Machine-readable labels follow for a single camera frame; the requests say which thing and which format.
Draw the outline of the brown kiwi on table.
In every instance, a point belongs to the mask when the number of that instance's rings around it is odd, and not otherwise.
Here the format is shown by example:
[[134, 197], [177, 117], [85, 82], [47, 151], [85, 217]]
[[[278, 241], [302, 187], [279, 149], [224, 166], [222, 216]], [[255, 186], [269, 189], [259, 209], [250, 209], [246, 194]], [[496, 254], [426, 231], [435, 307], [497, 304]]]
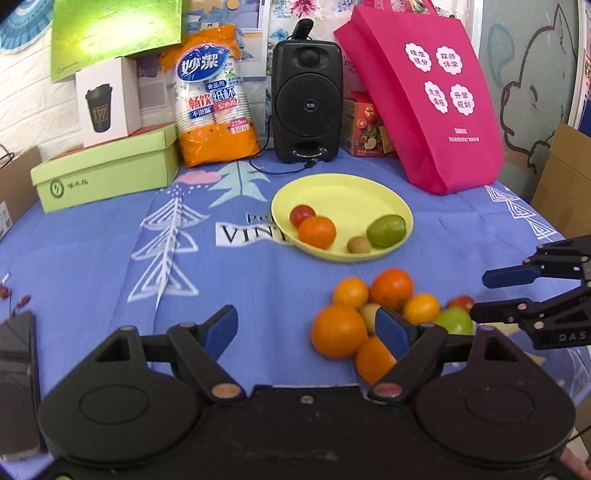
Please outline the brown kiwi on table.
[[362, 316], [363, 322], [365, 322], [370, 335], [375, 333], [376, 315], [380, 308], [381, 306], [379, 304], [369, 302], [359, 309], [359, 313]]

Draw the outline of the orange partly behind finger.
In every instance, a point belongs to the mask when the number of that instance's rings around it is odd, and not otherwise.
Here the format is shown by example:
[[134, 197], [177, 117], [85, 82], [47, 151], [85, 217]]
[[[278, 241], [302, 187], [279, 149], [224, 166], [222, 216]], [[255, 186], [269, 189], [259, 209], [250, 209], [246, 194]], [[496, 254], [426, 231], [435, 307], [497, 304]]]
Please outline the orange partly behind finger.
[[377, 335], [370, 336], [356, 352], [356, 371], [370, 385], [376, 384], [396, 363], [397, 359]]

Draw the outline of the dark purple tomato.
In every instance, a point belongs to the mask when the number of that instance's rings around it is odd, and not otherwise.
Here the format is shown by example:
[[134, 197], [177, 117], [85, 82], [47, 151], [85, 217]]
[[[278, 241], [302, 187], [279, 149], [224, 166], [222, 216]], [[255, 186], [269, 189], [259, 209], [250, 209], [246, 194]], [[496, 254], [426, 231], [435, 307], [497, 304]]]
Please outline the dark purple tomato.
[[452, 300], [450, 300], [447, 304], [448, 308], [459, 308], [464, 310], [465, 312], [469, 313], [473, 306], [475, 305], [476, 301], [473, 297], [469, 295], [460, 295]]

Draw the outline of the pink tote bag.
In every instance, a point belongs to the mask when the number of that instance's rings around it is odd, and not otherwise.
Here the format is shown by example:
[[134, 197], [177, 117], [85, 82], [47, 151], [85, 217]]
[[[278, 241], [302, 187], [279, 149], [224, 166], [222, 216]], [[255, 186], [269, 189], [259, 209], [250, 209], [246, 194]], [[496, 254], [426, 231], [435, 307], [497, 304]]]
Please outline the pink tote bag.
[[335, 30], [408, 180], [439, 195], [493, 183], [503, 166], [489, 90], [462, 23], [358, 5]]

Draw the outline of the red fruit carton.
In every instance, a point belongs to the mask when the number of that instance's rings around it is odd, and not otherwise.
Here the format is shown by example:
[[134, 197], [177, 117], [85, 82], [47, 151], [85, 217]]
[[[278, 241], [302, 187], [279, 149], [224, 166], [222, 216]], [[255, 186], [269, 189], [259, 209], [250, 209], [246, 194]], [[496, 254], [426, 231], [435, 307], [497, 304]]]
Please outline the red fruit carton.
[[356, 157], [394, 157], [394, 143], [365, 91], [349, 92], [342, 103], [341, 147]]

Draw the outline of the orange tangerine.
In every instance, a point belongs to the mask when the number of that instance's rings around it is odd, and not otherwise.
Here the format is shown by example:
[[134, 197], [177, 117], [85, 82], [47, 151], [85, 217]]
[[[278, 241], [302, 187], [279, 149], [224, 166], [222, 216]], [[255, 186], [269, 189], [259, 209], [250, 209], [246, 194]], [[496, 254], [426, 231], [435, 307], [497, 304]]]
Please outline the orange tangerine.
[[419, 293], [408, 299], [402, 314], [413, 325], [433, 322], [441, 313], [439, 300], [430, 293]]

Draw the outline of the light green shoe box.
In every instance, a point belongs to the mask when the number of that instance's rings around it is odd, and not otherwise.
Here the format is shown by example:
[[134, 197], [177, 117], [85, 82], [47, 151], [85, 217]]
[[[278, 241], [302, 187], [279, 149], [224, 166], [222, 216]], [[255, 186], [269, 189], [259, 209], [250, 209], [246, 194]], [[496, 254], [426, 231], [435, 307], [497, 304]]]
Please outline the light green shoe box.
[[179, 167], [176, 126], [152, 125], [88, 148], [76, 147], [31, 170], [46, 213], [168, 186]]

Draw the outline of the black speaker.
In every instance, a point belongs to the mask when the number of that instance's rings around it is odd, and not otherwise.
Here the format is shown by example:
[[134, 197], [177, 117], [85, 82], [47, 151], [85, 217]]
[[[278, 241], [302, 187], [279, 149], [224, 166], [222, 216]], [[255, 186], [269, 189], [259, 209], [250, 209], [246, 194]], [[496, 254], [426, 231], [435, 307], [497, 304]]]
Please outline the black speaker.
[[314, 21], [297, 21], [290, 37], [273, 48], [271, 128], [283, 163], [331, 161], [342, 125], [342, 49], [312, 40]]

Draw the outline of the black smartphone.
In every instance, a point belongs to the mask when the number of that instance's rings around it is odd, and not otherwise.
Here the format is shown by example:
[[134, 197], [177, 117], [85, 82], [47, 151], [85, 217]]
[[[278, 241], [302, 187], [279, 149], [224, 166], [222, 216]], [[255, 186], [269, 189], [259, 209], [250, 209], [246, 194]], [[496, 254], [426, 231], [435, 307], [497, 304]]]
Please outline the black smartphone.
[[1, 323], [1, 459], [16, 461], [44, 449], [37, 425], [40, 402], [36, 317], [25, 311]]

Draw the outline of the brown kiwi fruit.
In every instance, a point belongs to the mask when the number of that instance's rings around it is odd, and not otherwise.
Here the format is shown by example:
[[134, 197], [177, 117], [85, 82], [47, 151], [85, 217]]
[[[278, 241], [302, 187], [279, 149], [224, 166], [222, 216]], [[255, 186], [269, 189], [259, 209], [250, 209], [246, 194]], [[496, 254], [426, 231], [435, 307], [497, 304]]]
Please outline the brown kiwi fruit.
[[365, 236], [355, 236], [346, 243], [349, 254], [367, 254], [372, 251], [372, 244]]

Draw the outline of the red cherry tomato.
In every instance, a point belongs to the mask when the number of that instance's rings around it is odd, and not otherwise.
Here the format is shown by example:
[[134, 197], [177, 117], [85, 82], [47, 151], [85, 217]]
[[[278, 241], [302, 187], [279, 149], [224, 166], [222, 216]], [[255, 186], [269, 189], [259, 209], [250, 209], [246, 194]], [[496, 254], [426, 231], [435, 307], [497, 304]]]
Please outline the red cherry tomato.
[[300, 227], [301, 223], [308, 218], [315, 217], [317, 213], [315, 210], [308, 205], [297, 205], [290, 211], [290, 224], [294, 226], [294, 228]]

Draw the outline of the green tomato fruit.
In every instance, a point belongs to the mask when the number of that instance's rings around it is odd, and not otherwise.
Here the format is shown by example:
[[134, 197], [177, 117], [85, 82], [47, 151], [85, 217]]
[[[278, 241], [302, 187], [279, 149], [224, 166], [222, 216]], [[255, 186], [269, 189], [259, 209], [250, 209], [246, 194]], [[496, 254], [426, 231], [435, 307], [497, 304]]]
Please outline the green tomato fruit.
[[377, 218], [366, 230], [370, 245], [381, 249], [397, 245], [405, 238], [406, 234], [406, 220], [398, 214]]

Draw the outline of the white cup box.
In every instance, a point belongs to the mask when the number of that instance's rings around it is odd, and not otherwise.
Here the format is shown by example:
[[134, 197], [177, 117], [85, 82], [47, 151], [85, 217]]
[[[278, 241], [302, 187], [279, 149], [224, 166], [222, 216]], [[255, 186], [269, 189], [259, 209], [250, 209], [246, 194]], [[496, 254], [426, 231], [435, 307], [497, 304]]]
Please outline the white cup box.
[[85, 148], [128, 137], [142, 126], [136, 61], [102, 60], [75, 74], [76, 99]]

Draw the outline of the cardboard box at right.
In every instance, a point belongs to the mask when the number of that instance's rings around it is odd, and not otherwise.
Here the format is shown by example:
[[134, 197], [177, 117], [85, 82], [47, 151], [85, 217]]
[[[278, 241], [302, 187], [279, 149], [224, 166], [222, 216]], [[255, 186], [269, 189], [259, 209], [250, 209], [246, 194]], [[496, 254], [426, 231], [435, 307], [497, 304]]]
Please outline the cardboard box at right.
[[560, 123], [531, 205], [563, 236], [591, 231], [591, 139]]

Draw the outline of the orange paper cup pack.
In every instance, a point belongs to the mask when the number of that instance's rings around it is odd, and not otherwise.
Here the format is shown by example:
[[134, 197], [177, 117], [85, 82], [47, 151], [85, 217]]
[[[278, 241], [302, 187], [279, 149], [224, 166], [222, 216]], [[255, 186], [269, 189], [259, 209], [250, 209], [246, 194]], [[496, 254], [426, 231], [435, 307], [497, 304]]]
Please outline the orange paper cup pack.
[[235, 26], [193, 33], [164, 48], [159, 63], [172, 80], [171, 103], [184, 166], [230, 162], [259, 151]]

